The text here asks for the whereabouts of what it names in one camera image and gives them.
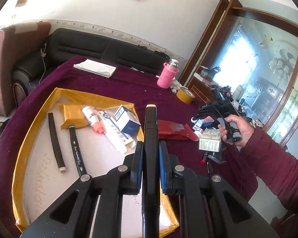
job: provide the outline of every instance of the human hand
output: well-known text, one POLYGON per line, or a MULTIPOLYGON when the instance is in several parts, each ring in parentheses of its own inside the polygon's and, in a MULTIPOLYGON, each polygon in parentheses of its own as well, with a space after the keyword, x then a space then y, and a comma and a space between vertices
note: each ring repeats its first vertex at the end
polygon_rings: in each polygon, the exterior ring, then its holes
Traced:
MULTIPOLYGON (((240 130, 240 134, 242 136, 242 140, 235 142, 235 145, 244 147, 246 145, 247 141, 252 136, 254 129, 243 118, 233 115, 233 114, 230 114, 228 117, 225 118, 225 120, 228 123, 233 121, 237 124, 237 127, 240 130)), ((219 124, 218 128, 220 130, 223 141, 226 143, 230 143, 227 140, 227 129, 225 128, 225 126, 222 126, 221 124, 219 124)))

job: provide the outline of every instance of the decorative wall trim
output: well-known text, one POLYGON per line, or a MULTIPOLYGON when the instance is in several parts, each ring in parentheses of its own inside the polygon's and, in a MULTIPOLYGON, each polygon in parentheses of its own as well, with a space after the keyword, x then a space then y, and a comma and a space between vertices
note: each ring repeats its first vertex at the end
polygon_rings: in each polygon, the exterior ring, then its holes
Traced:
POLYGON ((131 43, 131 44, 144 46, 144 47, 147 47, 147 49, 152 50, 152 51, 166 53, 167 55, 170 56, 170 58, 173 58, 173 59, 176 59, 179 61, 179 69, 180 69, 180 72, 178 73, 179 75, 182 72, 184 66, 186 65, 186 63, 188 61, 187 59, 173 53, 172 51, 169 51, 161 46, 158 46, 158 45, 156 45, 150 41, 147 41, 145 39, 142 39, 140 37, 136 37, 136 36, 124 33, 122 31, 112 29, 112 28, 106 28, 103 26, 90 24, 90 23, 70 21, 70 20, 27 20, 27 21, 13 22, 10 24, 2 25, 2 26, 0 26, 0 29, 8 27, 8 26, 16 24, 16 23, 39 22, 39 21, 51 23, 50 34, 53 33, 58 28, 68 28, 68 29, 74 29, 74 30, 78 30, 78 31, 82 31, 82 32, 97 34, 97 35, 101 35, 101 36, 107 36, 107 37, 110 37, 113 39, 131 43))

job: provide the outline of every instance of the white cable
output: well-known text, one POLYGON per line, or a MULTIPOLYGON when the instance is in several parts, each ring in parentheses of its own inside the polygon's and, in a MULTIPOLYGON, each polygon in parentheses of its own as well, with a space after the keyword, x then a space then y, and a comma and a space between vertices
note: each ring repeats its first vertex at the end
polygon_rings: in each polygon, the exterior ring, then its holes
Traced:
POLYGON ((45 67, 45 63, 44 63, 44 57, 46 56, 45 49, 46 49, 46 43, 44 44, 44 51, 43 52, 42 52, 42 48, 41 48, 41 56, 42 56, 43 65, 44 65, 44 73, 43 73, 43 75, 42 75, 42 77, 41 77, 41 79, 39 81, 39 85, 40 85, 41 80, 42 80, 42 78, 43 78, 43 76, 45 74, 45 71, 46 71, 46 67, 45 67))

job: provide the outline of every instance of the silver rivet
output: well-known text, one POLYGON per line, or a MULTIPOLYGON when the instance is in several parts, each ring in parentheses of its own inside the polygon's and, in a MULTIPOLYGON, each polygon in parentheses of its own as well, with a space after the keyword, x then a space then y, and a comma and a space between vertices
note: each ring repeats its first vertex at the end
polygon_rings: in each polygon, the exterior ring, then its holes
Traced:
POLYGON ((212 181, 213 182, 220 182, 222 180, 222 178, 218 175, 214 175, 212 176, 212 181))
POLYGON ((177 166, 175 166, 175 170, 176 170, 177 172, 182 172, 182 171, 184 170, 184 166, 182 166, 182 165, 177 165, 177 166))
POLYGON ((82 175, 81 176, 81 181, 88 181, 91 178, 90 175, 82 175))
POLYGON ((125 166, 125 165, 122 165, 122 166, 119 166, 119 167, 118 167, 118 171, 120 171, 120 172, 125 172, 125 171, 127 171, 127 170, 128 170, 128 167, 125 166))

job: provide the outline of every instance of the red package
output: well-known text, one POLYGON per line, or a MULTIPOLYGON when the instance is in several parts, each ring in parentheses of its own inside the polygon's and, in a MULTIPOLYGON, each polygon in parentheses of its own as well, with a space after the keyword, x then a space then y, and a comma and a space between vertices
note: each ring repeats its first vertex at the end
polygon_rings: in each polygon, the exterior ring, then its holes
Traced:
POLYGON ((198 137, 193 130, 186 124, 158 120, 159 139, 160 140, 192 140, 198 137))

